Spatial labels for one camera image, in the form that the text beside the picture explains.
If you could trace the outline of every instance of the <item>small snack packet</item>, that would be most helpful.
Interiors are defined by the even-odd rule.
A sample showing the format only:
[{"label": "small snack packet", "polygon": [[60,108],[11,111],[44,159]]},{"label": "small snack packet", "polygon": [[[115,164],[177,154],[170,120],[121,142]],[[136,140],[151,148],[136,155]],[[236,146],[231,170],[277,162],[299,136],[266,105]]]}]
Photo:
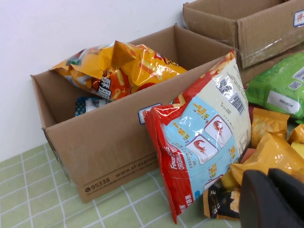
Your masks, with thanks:
[{"label": "small snack packet", "polygon": [[266,132],[274,133],[286,139],[288,118],[289,115],[287,114],[254,108],[251,147],[256,148]]},{"label": "small snack packet", "polygon": [[75,103],[75,116],[88,113],[94,109],[110,103],[111,101],[97,97],[80,97]]},{"label": "small snack packet", "polygon": [[304,144],[302,143],[298,143],[298,142],[293,142],[291,144],[291,147],[294,148],[295,151],[297,151],[297,153],[304,158]]},{"label": "small snack packet", "polygon": [[304,143],[304,124],[300,124],[291,131],[291,134],[288,138],[288,143]]},{"label": "small snack packet", "polygon": [[186,71],[145,45],[118,41],[109,47],[84,49],[51,70],[75,86],[111,101]]},{"label": "small snack packet", "polygon": [[203,194],[204,214],[213,219],[239,220],[240,188],[209,187]]},{"label": "small snack packet", "polygon": [[243,164],[230,164],[232,175],[241,184],[246,170],[260,170],[267,174],[269,168],[282,169],[288,174],[304,168],[304,159],[280,136],[266,133],[256,152]]}]

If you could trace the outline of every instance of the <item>yellow snack packet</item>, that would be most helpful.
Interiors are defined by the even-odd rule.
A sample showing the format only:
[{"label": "yellow snack packet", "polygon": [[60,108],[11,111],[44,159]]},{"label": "yellow snack packet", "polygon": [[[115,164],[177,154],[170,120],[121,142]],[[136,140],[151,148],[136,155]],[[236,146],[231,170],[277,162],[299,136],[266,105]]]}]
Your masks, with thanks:
[{"label": "yellow snack packet", "polygon": [[291,147],[294,148],[294,150],[297,151],[297,153],[304,159],[304,144],[293,142]]},{"label": "yellow snack packet", "polygon": [[260,170],[267,174],[269,168],[278,168],[291,174],[304,168],[304,159],[280,136],[265,133],[256,152],[243,164],[230,164],[232,175],[241,184],[246,170]]},{"label": "yellow snack packet", "polygon": [[75,86],[117,100],[186,72],[145,45],[115,41],[84,49],[51,68]]},{"label": "yellow snack packet", "polygon": [[265,109],[253,109],[251,147],[256,148],[266,132],[274,133],[283,139],[287,137],[289,115]]},{"label": "yellow snack packet", "polygon": [[288,143],[291,144],[292,142],[304,143],[304,124],[300,124],[291,131]]}]

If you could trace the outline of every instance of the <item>snack bag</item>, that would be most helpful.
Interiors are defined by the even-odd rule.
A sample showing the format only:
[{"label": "snack bag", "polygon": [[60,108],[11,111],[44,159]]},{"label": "snack bag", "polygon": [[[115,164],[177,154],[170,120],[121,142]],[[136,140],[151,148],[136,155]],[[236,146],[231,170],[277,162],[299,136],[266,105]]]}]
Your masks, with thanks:
[{"label": "snack bag", "polygon": [[107,103],[110,103],[110,101],[97,97],[80,97],[75,103],[75,116],[88,113],[94,109],[106,105]]},{"label": "snack bag", "polygon": [[266,132],[274,133],[284,140],[287,136],[287,120],[289,115],[275,113],[265,109],[253,109],[251,146],[256,148]]},{"label": "snack bag", "polygon": [[250,141],[248,102],[233,51],[173,104],[153,107],[145,121],[176,223]]},{"label": "snack bag", "polygon": [[304,123],[303,84],[304,53],[297,53],[254,77],[245,92],[250,103],[290,114],[298,123]]},{"label": "snack bag", "polygon": [[186,70],[145,45],[116,41],[84,49],[51,68],[75,86],[111,101]]},{"label": "snack bag", "polygon": [[219,188],[216,185],[204,192],[204,214],[213,219],[239,220],[240,188]]},{"label": "snack bag", "polygon": [[291,144],[292,142],[304,143],[304,124],[300,124],[291,131],[288,143]]},{"label": "snack bag", "polygon": [[278,168],[291,174],[291,170],[304,168],[304,159],[281,137],[266,133],[256,152],[243,164],[230,164],[232,175],[242,183],[246,170],[259,170],[267,174],[269,168]]},{"label": "snack bag", "polygon": [[291,143],[291,147],[294,148],[295,151],[304,159],[304,144],[293,142]]}]

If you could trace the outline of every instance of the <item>shrimp chip bag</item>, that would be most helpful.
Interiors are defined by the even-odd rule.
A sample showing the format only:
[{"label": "shrimp chip bag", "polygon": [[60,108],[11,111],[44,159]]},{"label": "shrimp chip bag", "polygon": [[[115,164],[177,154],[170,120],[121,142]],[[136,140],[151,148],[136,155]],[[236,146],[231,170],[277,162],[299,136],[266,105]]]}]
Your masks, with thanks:
[{"label": "shrimp chip bag", "polygon": [[145,121],[173,220],[238,160],[250,141],[248,102],[233,51]]},{"label": "shrimp chip bag", "polygon": [[116,41],[80,51],[51,68],[78,86],[114,101],[186,70],[145,45]]}]

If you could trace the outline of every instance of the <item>green tile floor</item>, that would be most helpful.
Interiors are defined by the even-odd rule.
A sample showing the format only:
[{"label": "green tile floor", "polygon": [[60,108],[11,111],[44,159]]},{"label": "green tile floor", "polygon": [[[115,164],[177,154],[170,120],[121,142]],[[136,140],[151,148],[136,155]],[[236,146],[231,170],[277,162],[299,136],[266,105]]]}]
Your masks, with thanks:
[{"label": "green tile floor", "polygon": [[239,228],[203,215],[202,199],[172,221],[158,170],[82,203],[48,144],[0,163],[1,228]]}]

